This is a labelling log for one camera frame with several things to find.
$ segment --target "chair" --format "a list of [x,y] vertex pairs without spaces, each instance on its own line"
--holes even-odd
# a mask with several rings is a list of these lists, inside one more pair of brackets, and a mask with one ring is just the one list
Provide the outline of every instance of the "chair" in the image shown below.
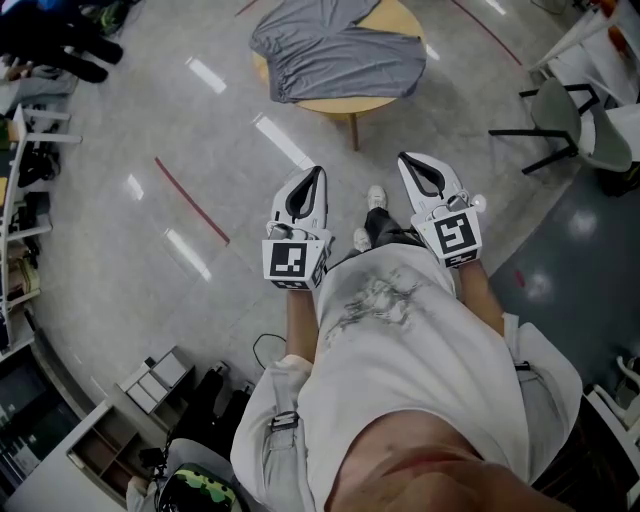
[[[580,108],[576,107],[570,91],[588,91],[591,98]],[[614,172],[625,172],[631,166],[631,149],[627,141],[611,124],[595,91],[589,84],[563,86],[550,78],[540,89],[524,91],[520,97],[535,96],[531,105],[531,117],[536,127],[532,130],[489,130],[489,135],[513,135],[525,137],[549,137],[564,139],[566,147],[522,169],[524,174],[545,165],[577,156],[585,164]],[[582,131],[580,117],[587,110],[593,114],[596,142],[591,154],[582,150],[578,143]]]

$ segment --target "backpack strap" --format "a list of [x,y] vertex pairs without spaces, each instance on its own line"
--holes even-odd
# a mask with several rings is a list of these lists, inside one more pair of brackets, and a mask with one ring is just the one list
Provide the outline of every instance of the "backpack strap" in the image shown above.
[[271,376],[276,416],[271,420],[263,451],[268,505],[277,512],[313,512],[315,505],[307,480],[304,425],[297,412],[298,394],[304,382],[286,369],[272,367]]

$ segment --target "sneaker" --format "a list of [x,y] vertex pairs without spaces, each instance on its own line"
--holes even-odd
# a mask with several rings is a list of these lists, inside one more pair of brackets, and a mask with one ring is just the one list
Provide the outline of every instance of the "sneaker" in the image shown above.
[[360,252],[371,249],[371,238],[366,229],[358,228],[353,232],[353,246]]
[[211,369],[216,372],[219,375],[222,375],[223,377],[229,373],[229,365],[227,363],[225,363],[224,361],[218,361],[216,364],[214,364]]
[[374,208],[387,209],[387,194],[380,185],[373,185],[367,192],[367,203],[369,204],[369,211]]

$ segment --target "red tape line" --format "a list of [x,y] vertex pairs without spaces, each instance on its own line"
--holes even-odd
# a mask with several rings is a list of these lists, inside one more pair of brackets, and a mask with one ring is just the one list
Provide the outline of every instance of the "red tape line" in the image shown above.
[[471,14],[467,9],[465,9],[464,7],[462,7],[462,5],[460,5],[458,2],[456,2],[456,0],[451,0],[454,4],[456,4],[458,7],[460,7],[460,9],[462,9],[464,12],[466,12],[478,25],[480,25],[486,32],[487,34],[489,34],[493,39],[495,39],[495,41],[502,46],[502,48],[504,48],[504,50],[511,55],[511,58],[513,60],[515,60],[518,64],[520,64],[522,66],[522,62],[520,62],[520,59],[518,59],[518,57],[516,57],[513,52],[511,50],[509,50],[509,48],[507,48],[507,46],[500,41],[500,39],[498,39],[498,36],[496,36],[493,32],[491,32],[491,30],[489,30],[486,25],[484,23],[482,23],[478,18],[476,18],[473,14]]
[[218,235],[220,236],[220,238],[222,238],[224,240],[225,245],[229,245],[229,242],[231,241],[229,239],[229,237],[225,234],[224,231],[222,231],[218,225],[213,222],[211,220],[211,217],[209,217],[202,208],[200,208],[198,206],[198,203],[196,203],[192,197],[187,193],[187,191],[185,189],[182,188],[182,185],[180,185],[180,183],[178,183],[178,180],[176,180],[171,173],[169,172],[169,169],[167,169],[164,164],[160,161],[160,159],[158,157],[155,157],[155,161],[156,164],[158,165],[158,167],[160,167],[160,170],[164,173],[164,175],[169,178],[169,181],[173,184],[174,187],[176,187],[178,189],[178,192],[180,192],[182,194],[182,197],[184,197],[187,202],[193,207],[193,209],[195,211],[198,212],[198,214],[200,215],[200,217],[202,217],[205,222],[207,224],[209,224],[209,226],[211,226],[213,228],[213,230],[218,233]]

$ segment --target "white t-shirt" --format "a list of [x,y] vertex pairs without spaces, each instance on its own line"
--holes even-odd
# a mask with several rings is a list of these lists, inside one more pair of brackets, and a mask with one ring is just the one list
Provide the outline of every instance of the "white t-shirt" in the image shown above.
[[[484,460],[524,481],[544,469],[530,465],[527,414],[507,343],[456,299],[450,272],[428,251],[391,244],[345,261],[327,275],[317,310],[316,360],[298,397],[316,510],[324,510],[356,436],[377,418],[403,410],[441,417]],[[562,360],[554,387],[570,388],[557,451],[575,421],[580,379],[530,327],[538,351]],[[299,359],[286,364],[304,368]],[[238,479],[258,500],[265,438],[259,425],[273,417],[268,387],[258,384],[232,451]]]

